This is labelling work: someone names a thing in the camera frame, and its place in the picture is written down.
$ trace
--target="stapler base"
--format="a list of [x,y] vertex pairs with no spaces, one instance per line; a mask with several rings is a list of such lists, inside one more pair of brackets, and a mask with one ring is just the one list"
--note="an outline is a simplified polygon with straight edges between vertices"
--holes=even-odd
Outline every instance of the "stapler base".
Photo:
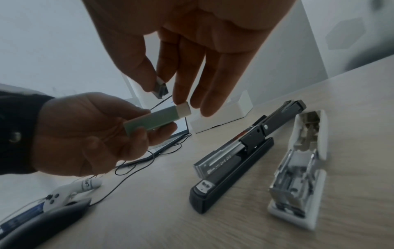
[[320,169],[318,172],[318,177],[316,179],[316,185],[313,194],[310,198],[310,206],[308,211],[305,213],[305,217],[299,217],[293,214],[292,211],[285,210],[282,211],[276,207],[276,204],[273,200],[271,200],[268,205],[268,212],[276,217],[284,219],[290,223],[293,223],[296,226],[308,229],[315,230],[317,216],[319,214],[321,196],[323,194],[324,183],[327,173],[325,170]]

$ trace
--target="hand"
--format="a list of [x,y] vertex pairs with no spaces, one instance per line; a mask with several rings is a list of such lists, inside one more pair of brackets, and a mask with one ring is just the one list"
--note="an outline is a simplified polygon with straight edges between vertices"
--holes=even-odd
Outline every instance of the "hand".
[[119,160],[134,160],[148,146],[162,143],[176,130],[171,123],[126,135],[123,122],[149,113],[102,93],[55,98],[42,107],[33,140],[31,163],[41,172],[63,176],[103,174]]
[[190,104],[213,115],[295,0],[84,0],[116,66],[152,91],[156,72],[145,56],[143,35],[158,32],[157,75],[176,73],[174,102],[187,100],[204,57]]

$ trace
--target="sleeve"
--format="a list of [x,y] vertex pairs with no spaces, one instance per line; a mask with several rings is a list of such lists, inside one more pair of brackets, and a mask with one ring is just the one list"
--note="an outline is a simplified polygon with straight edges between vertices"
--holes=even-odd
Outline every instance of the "sleeve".
[[38,114],[53,97],[0,91],[0,175],[29,174],[30,150]]

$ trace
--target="laptop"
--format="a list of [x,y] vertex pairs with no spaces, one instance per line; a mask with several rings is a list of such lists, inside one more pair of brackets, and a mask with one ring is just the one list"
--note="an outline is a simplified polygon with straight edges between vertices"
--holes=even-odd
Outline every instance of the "laptop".
[[[152,112],[156,112],[156,111],[160,111],[164,108],[170,107],[170,106],[174,106],[174,102],[172,100],[172,95],[168,98],[166,98],[165,100],[161,101],[160,103],[158,103],[157,105],[155,105],[151,111]],[[155,146],[150,146],[148,148],[148,150],[150,152],[153,153],[153,155],[149,152],[145,153],[141,159],[137,159],[135,161],[131,161],[128,162],[123,166],[130,166],[131,164],[137,164],[140,162],[145,162],[145,161],[149,161],[152,160],[153,156],[157,157],[159,156],[161,153],[163,153],[165,150],[167,150],[168,148],[170,148],[171,146],[173,146],[174,144],[176,144],[178,141],[182,140],[183,138],[185,138],[187,135],[189,135],[189,127],[188,127],[188,123],[186,121],[186,118],[181,118],[180,120],[175,121],[176,125],[178,126],[177,130],[170,136],[169,139],[167,139],[166,141],[164,141],[161,144],[155,145]]]

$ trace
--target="desk surface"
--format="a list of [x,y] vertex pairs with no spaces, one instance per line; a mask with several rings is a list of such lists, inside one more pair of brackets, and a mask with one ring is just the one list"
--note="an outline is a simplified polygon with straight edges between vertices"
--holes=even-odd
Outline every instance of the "desk surface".
[[[330,158],[315,232],[267,212],[268,187],[287,151],[290,121],[274,147],[206,214],[190,206],[192,164],[284,101],[324,109]],[[257,106],[243,119],[193,135],[156,158],[82,220],[42,248],[393,248],[394,56]],[[93,202],[124,176],[103,177]]]

